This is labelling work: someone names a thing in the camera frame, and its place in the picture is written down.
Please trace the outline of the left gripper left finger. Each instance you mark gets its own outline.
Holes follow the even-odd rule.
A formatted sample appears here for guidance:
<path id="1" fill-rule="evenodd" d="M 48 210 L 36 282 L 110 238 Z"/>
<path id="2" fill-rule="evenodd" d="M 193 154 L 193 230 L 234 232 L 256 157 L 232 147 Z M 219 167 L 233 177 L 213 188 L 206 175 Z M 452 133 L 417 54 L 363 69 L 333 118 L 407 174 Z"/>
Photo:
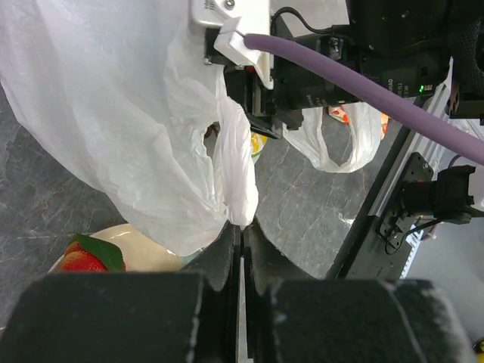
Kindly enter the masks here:
<path id="1" fill-rule="evenodd" d="M 241 231 L 174 272 L 52 273 L 21 295 L 3 362 L 236 362 Z"/>

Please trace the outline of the red fake cherry bunch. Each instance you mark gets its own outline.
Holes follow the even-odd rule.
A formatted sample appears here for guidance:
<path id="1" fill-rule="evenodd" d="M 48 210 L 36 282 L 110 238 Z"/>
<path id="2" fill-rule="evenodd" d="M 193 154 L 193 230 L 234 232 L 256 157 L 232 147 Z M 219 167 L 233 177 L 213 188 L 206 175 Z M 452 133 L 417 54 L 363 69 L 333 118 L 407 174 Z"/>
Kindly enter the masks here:
<path id="1" fill-rule="evenodd" d="M 55 271 L 124 272 L 126 263 L 121 249 L 105 240 L 75 234 Z"/>

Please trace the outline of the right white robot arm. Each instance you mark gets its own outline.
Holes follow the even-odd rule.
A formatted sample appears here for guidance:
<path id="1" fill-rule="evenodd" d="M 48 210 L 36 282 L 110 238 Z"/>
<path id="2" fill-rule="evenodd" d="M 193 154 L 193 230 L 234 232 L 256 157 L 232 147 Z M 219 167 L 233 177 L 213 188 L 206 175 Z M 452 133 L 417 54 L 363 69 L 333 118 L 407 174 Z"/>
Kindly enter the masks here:
<path id="1" fill-rule="evenodd" d="M 403 98 L 428 99 L 448 73 L 455 89 L 452 118 L 483 118 L 481 1 L 348 1 L 346 25 L 307 27 L 295 42 L 348 67 Z M 224 72 L 228 95 L 252 130 L 280 138 L 298 129 L 302 110 L 354 104 L 357 97 L 329 80 L 276 57 L 266 89 L 253 68 Z"/>

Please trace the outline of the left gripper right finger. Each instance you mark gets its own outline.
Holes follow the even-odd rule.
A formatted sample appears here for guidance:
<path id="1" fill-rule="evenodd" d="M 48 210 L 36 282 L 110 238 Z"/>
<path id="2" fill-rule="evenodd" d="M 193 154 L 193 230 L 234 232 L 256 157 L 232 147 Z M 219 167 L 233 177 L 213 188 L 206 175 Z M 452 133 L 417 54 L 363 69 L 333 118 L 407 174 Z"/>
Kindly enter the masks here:
<path id="1" fill-rule="evenodd" d="M 474 362 L 458 314 L 425 280 L 320 280 L 258 225 L 244 230 L 247 350 L 255 362 Z"/>

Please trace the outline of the white plastic bag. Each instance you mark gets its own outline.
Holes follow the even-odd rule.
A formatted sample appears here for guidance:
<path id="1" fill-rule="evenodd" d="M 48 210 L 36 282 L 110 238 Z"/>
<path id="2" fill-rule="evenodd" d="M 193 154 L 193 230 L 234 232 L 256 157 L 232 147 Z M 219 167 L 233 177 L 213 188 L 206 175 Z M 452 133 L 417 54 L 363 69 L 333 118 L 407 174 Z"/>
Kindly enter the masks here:
<path id="1" fill-rule="evenodd" d="M 186 1 L 3 1 L 17 121 L 123 218 L 180 256 L 259 202 L 250 123 L 203 64 Z"/>

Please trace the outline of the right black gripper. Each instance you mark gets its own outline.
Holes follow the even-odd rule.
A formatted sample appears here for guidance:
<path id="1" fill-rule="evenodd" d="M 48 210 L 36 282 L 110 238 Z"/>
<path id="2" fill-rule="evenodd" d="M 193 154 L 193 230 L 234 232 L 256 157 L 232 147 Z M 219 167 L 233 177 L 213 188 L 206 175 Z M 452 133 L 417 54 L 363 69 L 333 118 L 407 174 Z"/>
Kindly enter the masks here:
<path id="1" fill-rule="evenodd" d="M 333 25 L 295 36 L 281 18 L 272 22 L 271 34 L 294 41 L 323 54 L 356 72 L 366 57 L 359 48 L 358 30 L 354 23 Z M 340 106 L 358 98 L 325 78 L 282 57 L 273 57 L 271 78 L 274 88 L 268 90 L 253 67 L 236 69 L 225 61 L 225 84 L 229 97 L 242 106 L 253 132 L 273 139 L 282 138 L 283 127 L 297 130 L 303 123 L 302 110 Z"/>

